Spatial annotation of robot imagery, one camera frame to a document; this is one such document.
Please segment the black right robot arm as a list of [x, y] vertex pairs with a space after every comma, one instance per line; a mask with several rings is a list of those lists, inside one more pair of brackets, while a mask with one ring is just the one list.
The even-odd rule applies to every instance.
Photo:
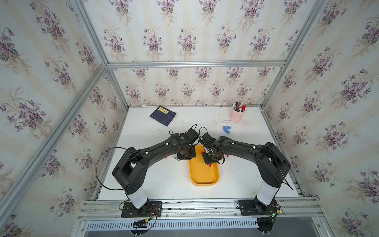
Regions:
[[277, 146], [271, 142], [263, 145], [249, 144], [233, 140], [227, 136], [215, 138], [208, 132], [202, 134], [199, 141], [205, 153], [203, 160], [207, 165], [224, 165], [231, 158], [236, 174], [240, 178], [253, 177], [255, 173], [261, 182], [255, 196], [255, 202], [261, 206], [273, 205], [274, 198], [283, 184], [289, 185], [287, 175], [292, 168], [289, 160]]

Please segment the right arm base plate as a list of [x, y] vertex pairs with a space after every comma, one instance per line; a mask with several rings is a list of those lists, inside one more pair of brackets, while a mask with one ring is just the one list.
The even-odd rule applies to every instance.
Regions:
[[242, 216], [276, 217], [281, 210], [280, 204], [275, 199], [269, 205], [264, 205], [257, 199], [243, 199], [236, 203], [236, 208], [240, 210]]

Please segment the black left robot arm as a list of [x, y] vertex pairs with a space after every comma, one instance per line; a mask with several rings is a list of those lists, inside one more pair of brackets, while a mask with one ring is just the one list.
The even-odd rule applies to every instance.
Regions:
[[196, 140], [199, 138], [194, 124], [184, 133], [169, 132], [170, 136], [151, 147], [124, 149], [124, 153], [112, 170], [112, 175], [121, 186], [130, 203], [137, 210], [147, 206], [149, 199], [145, 195], [142, 185], [148, 169], [155, 163], [174, 155], [178, 161], [191, 160], [196, 157]]

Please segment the yellow plastic storage tray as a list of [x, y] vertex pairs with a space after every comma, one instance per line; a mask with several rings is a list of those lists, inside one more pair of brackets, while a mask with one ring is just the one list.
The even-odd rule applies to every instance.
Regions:
[[212, 186], [219, 182], [220, 173], [218, 164], [207, 165], [203, 160], [205, 150], [202, 146], [195, 147], [195, 158], [189, 160], [189, 174], [195, 186]]

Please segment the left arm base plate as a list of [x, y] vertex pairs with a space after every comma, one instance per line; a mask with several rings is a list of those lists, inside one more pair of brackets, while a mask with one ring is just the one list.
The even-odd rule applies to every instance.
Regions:
[[161, 217], [162, 204], [161, 201], [148, 200], [142, 207], [136, 208], [131, 202], [125, 202], [121, 209], [121, 217]]

